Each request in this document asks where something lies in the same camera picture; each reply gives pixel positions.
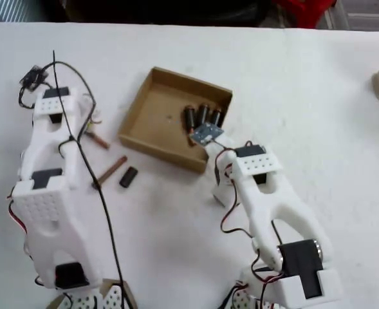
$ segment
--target white surface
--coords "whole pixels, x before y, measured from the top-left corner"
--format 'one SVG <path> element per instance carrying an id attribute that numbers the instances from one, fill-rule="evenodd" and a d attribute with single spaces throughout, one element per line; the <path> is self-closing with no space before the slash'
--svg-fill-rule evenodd
<path id="1" fill-rule="evenodd" d="M 216 308 L 254 257 L 243 234 L 219 231 L 225 210 L 210 194 L 212 170 L 199 177 L 118 144 L 120 121 L 153 66 L 234 91 L 228 134 L 271 145 L 331 238 L 346 303 L 379 308 L 379 101 L 371 87 L 379 33 L 94 24 L 0 24 L 0 308 L 44 308 L 55 295 L 34 285 L 5 202 L 32 128 L 31 113 L 17 104 L 18 81 L 50 62 L 52 49 L 84 74 L 102 109 L 97 129 L 113 142 L 110 151 L 84 141 L 96 173 L 129 156 L 104 194 L 140 308 Z M 61 85 L 80 87 L 67 69 L 58 74 Z M 140 173 L 123 190 L 129 164 Z M 84 170 L 79 218 L 94 232 L 104 277 L 115 278 L 90 181 Z M 246 225 L 240 209 L 228 224 Z"/>

